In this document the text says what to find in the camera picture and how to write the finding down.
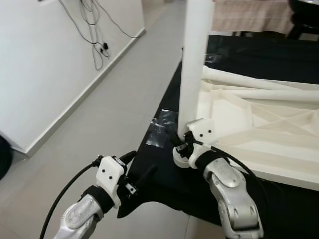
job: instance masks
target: clear tape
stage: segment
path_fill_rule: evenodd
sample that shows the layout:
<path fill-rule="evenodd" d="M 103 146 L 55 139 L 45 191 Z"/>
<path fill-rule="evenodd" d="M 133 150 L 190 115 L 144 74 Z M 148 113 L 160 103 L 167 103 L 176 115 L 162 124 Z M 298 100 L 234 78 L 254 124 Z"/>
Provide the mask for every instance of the clear tape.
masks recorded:
<path fill-rule="evenodd" d="M 149 137 L 146 141 L 146 145 L 164 148 L 166 141 L 169 140 L 167 130 L 177 131 L 177 124 L 175 120 L 178 113 L 162 109 L 158 118 L 153 118 L 148 129 Z"/>
<path fill-rule="evenodd" d="M 206 54 L 205 55 L 205 63 L 217 63 L 221 59 L 221 55 L 216 54 Z"/>

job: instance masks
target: white wall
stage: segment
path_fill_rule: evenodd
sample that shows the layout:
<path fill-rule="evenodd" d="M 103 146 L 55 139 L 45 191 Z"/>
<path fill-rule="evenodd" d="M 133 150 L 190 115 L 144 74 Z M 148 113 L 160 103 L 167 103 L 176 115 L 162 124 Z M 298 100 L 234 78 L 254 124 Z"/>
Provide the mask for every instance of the white wall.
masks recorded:
<path fill-rule="evenodd" d="M 79 0 L 63 0 L 89 38 Z M 141 0 L 99 0 L 130 35 L 143 29 Z M 112 58 L 130 41 L 101 11 Z M 28 151 L 101 72 L 58 0 L 0 1 L 0 132 Z"/>

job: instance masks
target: electrical wire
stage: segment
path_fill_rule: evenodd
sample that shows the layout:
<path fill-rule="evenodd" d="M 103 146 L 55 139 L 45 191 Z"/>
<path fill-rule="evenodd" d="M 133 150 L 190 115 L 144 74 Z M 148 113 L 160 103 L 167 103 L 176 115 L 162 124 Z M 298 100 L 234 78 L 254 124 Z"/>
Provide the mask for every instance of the electrical wire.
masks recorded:
<path fill-rule="evenodd" d="M 96 4 L 102 9 L 103 12 L 105 12 L 105 14 L 108 16 L 109 20 L 120 30 L 121 33 L 123 33 L 124 35 L 126 35 L 127 37 L 129 38 L 132 38 L 132 39 L 137 39 L 137 38 L 141 38 L 144 34 L 145 34 L 145 31 L 143 31 L 143 33 L 139 36 L 130 36 L 128 35 L 126 32 L 124 32 L 121 27 L 112 19 L 111 15 L 109 14 L 109 12 L 104 8 L 102 7 L 102 5 L 99 3 L 98 0 L 94 0 L 96 2 Z"/>
<path fill-rule="evenodd" d="M 103 34 L 102 34 L 102 31 L 101 31 L 100 26 L 99 26 L 99 23 L 96 24 L 96 27 L 98 28 L 98 31 L 100 32 L 102 42 L 105 42 L 105 41 L 104 41 Z"/>
<path fill-rule="evenodd" d="M 97 42 L 99 42 L 99 33 L 98 33 L 98 29 L 96 28 L 96 23 L 98 22 L 98 20 L 97 20 L 97 18 L 96 18 L 96 16 L 95 16 L 95 11 L 94 11 L 94 8 L 93 8 L 93 6 L 95 6 L 95 5 L 93 4 L 93 1 L 90 1 L 91 6 L 90 6 L 90 8 L 89 8 L 88 10 L 86 9 L 86 7 L 85 7 L 85 5 L 84 5 L 83 0 L 79 0 L 79 3 L 80 3 L 80 11 L 81 11 L 82 18 L 83 18 L 83 20 L 87 23 L 87 26 L 88 26 L 88 28 L 89 28 L 91 41 L 92 41 L 92 42 L 94 41 L 94 36 L 93 36 L 93 32 L 92 32 L 92 27 L 93 27 L 93 28 L 94 28 L 94 31 L 95 31 L 95 38 L 96 38 L 95 40 L 96 40 Z M 93 22 L 94 22 L 94 23 L 90 23 L 90 22 L 89 22 L 89 19 L 88 19 L 88 15 L 87 15 L 87 13 L 86 13 L 86 10 L 87 10 L 88 12 L 91 12 L 91 13 L 92 13 L 92 18 L 93 18 Z M 98 66 L 98 63 L 97 63 L 96 53 L 99 55 L 99 57 L 100 57 L 100 59 L 101 59 L 101 65 L 100 65 L 100 66 Z M 104 54 L 102 54 L 102 53 L 103 53 L 103 49 L 99 51 L 99 50 L 96 48 L 95 45 L 92 45 L 92 56 L 93 56 L 93 61 L 94 61 L 94 67 L 95 67 L 95 69 L 96 69 L 97 71 L 101 70 L 102 67 L 103 67 L 103 65 L 104 65 L 104 60 L 103 60 L 103 57 L 102 57 L 102 56 L 107 57 L 106 55 L 104 55 Z"/>
<path fill-rule="evenodd" d="M 91 164 L 87 165 L 85 168 L 83 168 L 80 172 L 78 172 L 71 180 L 70 182 L 68 182 L 68 184 L 63 188 L 63 190 L 60 192 L 60 194 L 57 196 L 57 198 L 54 200 L 54 203 L 52 204 L 50 211 L 48 213 L 48 215 L 46 216 L 46 219 L 44 221 L 44 224 L 42 226 L 42 230 L 41 230 L 41 234 L 40 234 L 40 239 L 44 239 L 45 236 L 45 232 L 46 229 L 49 225 L 50 219 L 52 217 L 52 214 L 56 208 L 56 206 L 58 205 L 59 201 L 61 200 L 61 198 L 63 197 L 63 195 L 65 194 L 65 192 L 70 188 L 70 186 L 75 182 L 75 180 L 77 180 L 83 173 L 85 173 L 87 170 L 89 170 L 90 168 L 95 167 L 94 162 L 92 162 Z"/>
<path fill-rule="evenodd" d="M 89 9 L 89 6 L 87 5 L 86 0 L 85 0 L 85 1 L 83 1 L 83 2 L 85 2 L 85 5 L 84 5 L 85 9 L 86 9 L 87 11 L 91 12 L 91 10 Z"/>
<path fill-rule="evenodd" d="M 100 45 L 101 47 L 103 47 L 103 45 L 100 42 L 91 42 L 88 39 L 86 39 L 83 35 L 83 33 L 80 31 L 80 28 L 78 26 L 78 24 L 76 23 L 76 21 L 73 19 L 73 17 L 71 16 L 69 10 L 66 8 L 65 4 L 63 3 L 62 0 L 59 0 L 60 4 L 62 5 L 62 7 L 64 8 L 64 11 L 66 12 L 66 14 L 69 16 L 69 18 L 71 19 L 71 21 L 73 22 L 74 26 L 76 27 L 76 29 L 78 30 L 80 36 L 88 43 L 92 44 L 92 45 Z"/>
<path fill-rule="evenodd" d="M 105 56 L 106 58 L 110 58 L 111 57 L 111 54 L 107 50 L 104 50 L 103 52 L 101 52 L 101 54 L 103 56 Z"/>

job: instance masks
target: black tablecloth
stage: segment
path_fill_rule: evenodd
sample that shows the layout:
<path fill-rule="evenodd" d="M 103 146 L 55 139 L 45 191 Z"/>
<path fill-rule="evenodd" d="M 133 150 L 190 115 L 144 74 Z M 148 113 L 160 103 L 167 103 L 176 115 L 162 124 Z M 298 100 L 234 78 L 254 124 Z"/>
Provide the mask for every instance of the black tablecloth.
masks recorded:
<path fill-rule="evenodd" d="M 211 68 L 246 76 L 307 82 L 319 82 L 319 44 L 307 41 L 271 40 L 262 38 L 210 36 L 207 53 L 213 56 Z M 159 105 L 161 109 L 178 112 L 181 64 Z M 178 168 L 173 161 L 173 145 L 146 145 L 146 135 L 138 155 L 129 170 L 131 178 L 138 178 L 152 164 L 158 168 L 146 190 L 129 205 L 119 210 L 119 217 L 127 215 L 142 202 L 156 201 L 174 209 L 220 225 L 217 203 L 207 182 L 198 170 Z M 262 192 L 249 176 L 247 190 L 255 200 L 262 219 L 269 213 L 271 238 L 319 238 L 319 193 L 279 183 L 264 182 L 270 205 L 266 209 Z"/>

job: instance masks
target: black cable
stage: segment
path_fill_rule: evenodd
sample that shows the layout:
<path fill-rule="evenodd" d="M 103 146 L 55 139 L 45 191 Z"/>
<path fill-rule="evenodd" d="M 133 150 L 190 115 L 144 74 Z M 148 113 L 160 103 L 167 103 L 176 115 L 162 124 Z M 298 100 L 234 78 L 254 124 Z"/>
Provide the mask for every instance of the black cable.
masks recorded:
<path fill-rule="evenodd" d="M 101 6 L 101 4 L 99 3 L 98 0 L 94 0 L 96 2 L 96 4 L 103 10 L 103 12 L 105 12 L 105 14 L 108 16 L 109 20 L 120 30 L 121 33 L 123 33 L 124 35 L 126 35 L 127 37 L 129 38 L 132 38 L 132 39 L 137 39 L 137 38 L 141 38 L 144 34 L 145 34 L 145 31 L 139 35 L 139 36 L 130 36 L 128 35 L 126 32 L 124 32 L 121 27 L 112 19 L 111 15 L 108 13 L 108 11 L 106 11 L 106 9 L 104 7 Z"/>
<path fill-rule="evenodd" d="M 199 144 L 199 145 L 203 145 L 202 142 L 199 142 L 199 141 L 195 141 L 196 144 Z M 265 206 L 266 206 L 266 215 L 267 215 L 267 220 L 266 220 L 266 226 L 264 226 L 264 229 L 266 227 L 267 228 L 267 236 L 266 236 L 266 230 L 264 230 L 264 238 L 269 238 L 270 236 L 270 231 L 271 231 L 271 224 L 270 224 L 270 213 L 269 213 L 269 199 L 268 199 L 268 196 L 267 196 L 267 193 L 266 193 L 266 190 L 265 190 L 265 187 L 264 185 L 261 183 L 261 179 L 259 179 L 255 173 L 253 171 L 251 171 L 244 163 L 242 163 L 240 160 L 238 160 L 237 158 L 235 158 L 234 156 L 230 155 L 229 153 L 219 149 L 219 148 L 216 148 L 214 146 L 211 146 L 211 150 L 215 151 L 215 152 L 218 152 L 222 155 L 224 155 L 225 157 L 231 159 L 232 161 L 234 161 L 235 163 L 237 163 L 241 168 L 243 168 L 249 175 L 251 175 L 253 178 L 256 179 L 258 185 L 260 186 L 261 190 L 262 190 L 262 193 L 264 195 L 264 200 L 265 200 Z"/>
<path fill-rule="evenodd" d="M 87 171 L 88 169 L 95 167 L 96 165 L 94 164 L 95 162 L 92 162 L 91 164 L 89 164 L 88 166 L 86 166 L 85 168 L 83 168 L 80 172 L 78 172 L 71 180 L 70 182 L 68 182 L 68 184 L 63 188 L 63 190 L 60 192 L 60 194 L 57 196 L 57 198 L 55 199 L 54 203 L 52 204 L 50 211 L 48 213 L 48 215 L 46 216 L 46 219 L 44 221 L 42 230 L 41 230 L 41 235 L 40 235 L 40 239 L 44 239 L 44 235 L 45 235 L 45 231 L 48 227 L 48 224 L 50 222 L 50 219 L 52 217 L 52 214 L 57 206 L 57 204 L 59 203 L 59 201 L 61 200 L 62 196 L 65 194 L 65 192 L 69 189 L 69 187 L 75 182 L 75 180 L 77 180 L 85 171 Z"/>

